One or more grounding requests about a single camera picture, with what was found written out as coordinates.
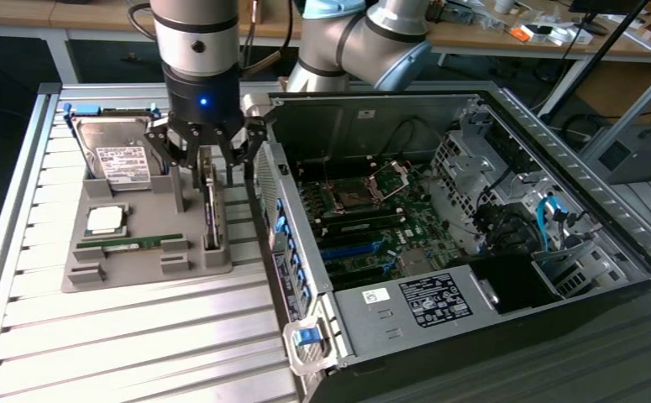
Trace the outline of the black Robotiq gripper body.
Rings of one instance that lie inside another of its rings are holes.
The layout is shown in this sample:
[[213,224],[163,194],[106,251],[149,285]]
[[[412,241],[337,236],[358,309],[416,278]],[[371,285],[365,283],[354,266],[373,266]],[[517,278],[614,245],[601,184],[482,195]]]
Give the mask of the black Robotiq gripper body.
[[163,65],[173,114],[187,123],[242,129],[241,69],[233,65],[214,76],[190,76]]

